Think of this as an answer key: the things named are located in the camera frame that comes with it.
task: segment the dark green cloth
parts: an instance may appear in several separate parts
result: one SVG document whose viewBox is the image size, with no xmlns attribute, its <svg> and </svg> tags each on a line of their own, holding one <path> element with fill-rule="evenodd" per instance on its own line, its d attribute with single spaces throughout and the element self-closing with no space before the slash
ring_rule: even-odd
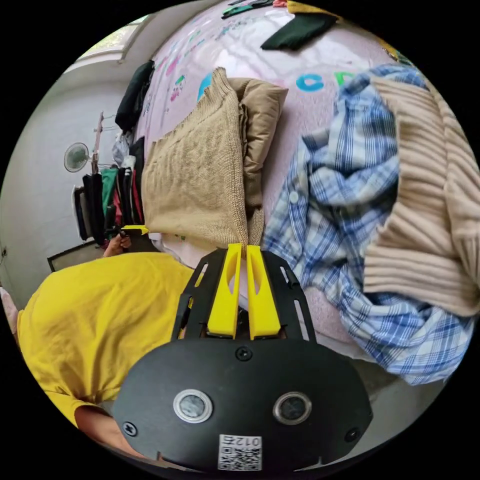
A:
<svg viewBox="0 0 480 480">
<path fill-rule="evenodd" d="M 115 191 L 115 180 L 117 179 L 118 168 L 105 168 L 101 171 L 101 204 L 103 215 L 107 214 L 107 207 L 112 202 Z"/>
<path fill-rule="evenodd" d="M 297 13 L 276 31 L 261 48 L 263 50 L 299 50 L 308 41 L 330 30 L 337 17 L 327 13 Z"/>
<path fill-rule="evenodd" d="M 249 10 L 261 9 L 263 7 L 270 7 L 274 4 L 274 0 L 255 0 L 248 5 L 234 6 L 233 8 L 227 8 L 223 11 L 222 20 L 229 19 L 234 15 L 241 14 L 242 12 L 248 12 Z"/>
</svg>

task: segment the beige knit sweater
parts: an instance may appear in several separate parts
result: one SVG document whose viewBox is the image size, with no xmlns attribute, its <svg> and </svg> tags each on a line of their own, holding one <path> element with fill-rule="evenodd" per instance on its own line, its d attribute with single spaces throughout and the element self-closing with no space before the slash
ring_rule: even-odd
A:
<svg viewBox="0 0 480 480">
<path fill-rule="evenodd" d="M 393 292 L 459 316 L 480 312 L 480 172 L 452 110 L 429 91 L 373 78 L 394 113 L 398 197 L 365 252 L 364 292 Z"/>
<path fill-rule="evenodd" d="M 263 213 L 247 223 L 243 161 L 247 115 L 224 68 L 195 109 L 154 142 L 141 179 L 145 225 L 217 247 L 258 245 Z"/>
</svg>

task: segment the ribbed cream sweater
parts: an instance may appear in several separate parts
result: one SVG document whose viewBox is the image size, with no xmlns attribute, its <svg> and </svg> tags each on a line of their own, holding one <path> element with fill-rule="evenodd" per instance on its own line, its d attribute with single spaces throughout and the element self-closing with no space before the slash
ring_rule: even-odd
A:
<svg viewBox="0 0 480 480">
<path fill-rule="evenodd" d="M 398 197 L 365 252 L 364 292 L 392 292 L 459 316 L 480 312 L 480 172 L 439 92 L 374 77 L 394 113 Z"/>
</svg>

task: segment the screw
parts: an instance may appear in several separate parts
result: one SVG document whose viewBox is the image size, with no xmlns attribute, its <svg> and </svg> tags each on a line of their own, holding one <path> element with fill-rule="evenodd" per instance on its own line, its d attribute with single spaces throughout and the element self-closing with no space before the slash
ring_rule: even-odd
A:
<svg viewBox="0 0 480 480">
<path fill-rule="evenodd" d="M 135 437 L 137 435 L 137 427 L 133 423 L 130 423 L 129 421 L 126 421 L 121 426 L 121 429 L 129 437 Z"/>
<path fill-rule="evenodd" d="M 236 349 L 235 356 L 237 360 L 240 360 L 241 362 L 248 362 L 252 357 L 253 357 L 252 351 L 246 347 L 246 346 L 241 346 L 240 348 Z"/>
<path fill-rule="evenodd" d="M 352 428 L 345 435 L 346 442 L 354 442 L 360 435 L 360 430 L 358 428 Z"/>
</svg>

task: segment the hand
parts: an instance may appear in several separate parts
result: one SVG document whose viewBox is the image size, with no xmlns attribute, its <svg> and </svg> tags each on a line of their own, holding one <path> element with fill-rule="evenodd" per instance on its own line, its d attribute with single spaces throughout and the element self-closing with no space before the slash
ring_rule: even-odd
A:
<svg viewBox="0 0 480 480">
<path fill-rule="evenodd" d="M 78 429 L 92 440 L 134 457 L 145 458 L 129 445 L 117 422 L 98 408 L 80 406 L 74 415 Z"/>
<path fill-rule="evenodd" d="M 110 240 L 108 247 L 103 254 L 104 257 L 113 257 L 123 253 L 124 249 L 129 249 L 132 246 L 132 241 L 129 236 L 122 237 L 118 234 L 116 237 Z"/>
</svg>

